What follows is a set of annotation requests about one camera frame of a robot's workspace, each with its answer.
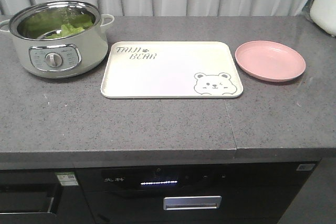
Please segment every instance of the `brand logo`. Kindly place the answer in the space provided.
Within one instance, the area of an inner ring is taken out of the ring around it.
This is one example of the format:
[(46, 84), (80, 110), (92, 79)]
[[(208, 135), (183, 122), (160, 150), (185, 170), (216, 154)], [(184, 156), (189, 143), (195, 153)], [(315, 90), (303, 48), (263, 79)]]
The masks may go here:
[(125, 178), (106, 178), (104, 179), (104, 182), (123, 182)]
[(154, 60), (156, 53), (151, 53), (149, 49), (142, 47), (117, 47), (117, 53), (126, 53), (130, 60)]

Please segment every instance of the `black cabinet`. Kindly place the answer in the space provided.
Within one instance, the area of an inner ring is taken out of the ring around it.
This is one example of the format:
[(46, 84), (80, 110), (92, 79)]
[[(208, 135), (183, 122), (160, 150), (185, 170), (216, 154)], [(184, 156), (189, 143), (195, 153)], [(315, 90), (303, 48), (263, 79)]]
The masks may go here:
[(0, 223), (94, 224), (80, 186), (61, 185), (56, 172), (0, 172)]
[(97, 224), (276, 224), (315, 164), (107, 167), (76, 172)]

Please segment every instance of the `cartoon bear print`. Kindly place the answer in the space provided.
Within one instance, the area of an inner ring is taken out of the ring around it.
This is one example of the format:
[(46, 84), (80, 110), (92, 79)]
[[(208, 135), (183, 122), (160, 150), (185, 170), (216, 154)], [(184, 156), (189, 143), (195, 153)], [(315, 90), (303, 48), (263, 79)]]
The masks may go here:
[(220, 73), (217, 76), (197, 73), (195, 78), (197, 81), (194, 89), (199, 94), (223, 95), (234, 94), (237, 91), (228, 73)]

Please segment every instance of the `green vegetable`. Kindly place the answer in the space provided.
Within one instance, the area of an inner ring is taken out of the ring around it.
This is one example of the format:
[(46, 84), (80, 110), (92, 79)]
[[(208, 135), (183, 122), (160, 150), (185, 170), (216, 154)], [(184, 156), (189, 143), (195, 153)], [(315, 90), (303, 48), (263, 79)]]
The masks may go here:
[(84, 29), (87, 29), (93, 25), (91, 17), (87, 14), (76, 15), (75, 17), (70, 19), (70, 23), (74, 27), (82, 27)]
[(74, 27), (71, 24), (64, 24), (61, 25), (61, 32), (59, 34), (53, 34), (50, 36), (47, 36), (47, 39), (56, 39), (56, 38), (62, 38), (67, 37), (73, 34), (80, 33), (81, 31), (84, 31), (85, 29), (83, 27)]

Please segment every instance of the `sticker label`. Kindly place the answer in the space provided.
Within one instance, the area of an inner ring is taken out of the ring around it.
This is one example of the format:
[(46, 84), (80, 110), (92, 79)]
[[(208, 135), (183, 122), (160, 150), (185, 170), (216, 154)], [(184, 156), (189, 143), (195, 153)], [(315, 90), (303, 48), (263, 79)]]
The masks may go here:
[(62, 186), (78, 186), (74, 172), (55, 173), (55, 175)]
[(300, 164), (296, 170), (297, 171), (313, 170), (314, 167), (315, 167), (315, 164)]

